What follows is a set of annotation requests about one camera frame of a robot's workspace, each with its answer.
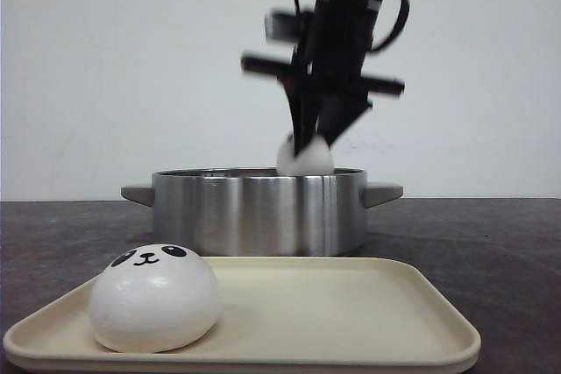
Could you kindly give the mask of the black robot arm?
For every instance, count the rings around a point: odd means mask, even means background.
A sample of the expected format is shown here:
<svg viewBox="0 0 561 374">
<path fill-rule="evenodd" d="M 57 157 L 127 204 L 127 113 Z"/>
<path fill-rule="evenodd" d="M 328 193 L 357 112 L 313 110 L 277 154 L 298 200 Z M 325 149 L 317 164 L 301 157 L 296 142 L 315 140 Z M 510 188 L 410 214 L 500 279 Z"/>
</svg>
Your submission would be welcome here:
<svg viewBox="0 0 561 374">
<path fill-rule="evenodd" d="M 368 54 L 388 48 L 401 34 L 409 0 L 401 0 L 391 32 L 374 41 L 383 0 L 316 0 L 311 10 L 272 11 L 265 19 L 268 39 L 291 43 L 290 62 L 245 54 L 246 72 L 276 78 L 288 99 L 293 125 L 293 153 L 299 155 L 315 136 L 332 145 L 372 104 L 370 94 L 400 95 L 405 84 L 364 76 Z"/>
</svg>

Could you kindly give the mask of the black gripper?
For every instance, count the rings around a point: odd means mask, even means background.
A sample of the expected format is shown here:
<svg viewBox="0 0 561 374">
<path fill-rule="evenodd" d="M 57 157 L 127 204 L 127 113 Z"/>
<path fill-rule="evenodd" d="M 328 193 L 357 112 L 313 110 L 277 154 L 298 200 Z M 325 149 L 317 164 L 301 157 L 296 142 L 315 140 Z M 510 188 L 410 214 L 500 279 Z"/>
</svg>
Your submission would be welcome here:
<svg viewBox="0 0 561 374">
<path fill-rule="evenodd" d="M 292 119 L 295 158 L 316 135 L 332 146 L 372 107 L 368 94 L 403 92 L 402 81 L 362 74 L 365 57 L 389 47 L 404 28 L 404 3 L 400 3 L 391 32 L 375 43 L 373 28 L 380 6 L 378 0 L 316 0 L 307 33 L 294 43 L 289 63 L 242 56 L 245 72 L 281 81 Z M 323 99 L 323 94 L 332 95 Z"/>
</svg>

